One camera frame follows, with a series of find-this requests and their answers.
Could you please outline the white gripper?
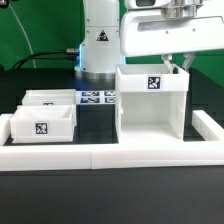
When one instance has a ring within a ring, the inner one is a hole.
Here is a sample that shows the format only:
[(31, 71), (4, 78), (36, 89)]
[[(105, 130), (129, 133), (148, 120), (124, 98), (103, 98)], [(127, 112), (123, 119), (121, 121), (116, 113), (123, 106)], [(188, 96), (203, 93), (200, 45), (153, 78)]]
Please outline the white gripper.
[(162, 55), (169, 72), (174, 53), (188, 70), (197, 51), (224, 49), (224, 0), (124, 0), (120, 46), (127, 57)]

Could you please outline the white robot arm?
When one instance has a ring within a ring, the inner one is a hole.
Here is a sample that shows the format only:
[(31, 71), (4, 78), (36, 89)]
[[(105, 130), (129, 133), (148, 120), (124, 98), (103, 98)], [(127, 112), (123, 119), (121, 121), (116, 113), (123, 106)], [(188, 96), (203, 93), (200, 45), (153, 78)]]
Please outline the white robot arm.
[(182, 53), (187, 69), (199, 51), (224, 49), (224, 0), (83, 0), (85, 37), (76, 74), (111, 77), (127, 57), (171, 58)]

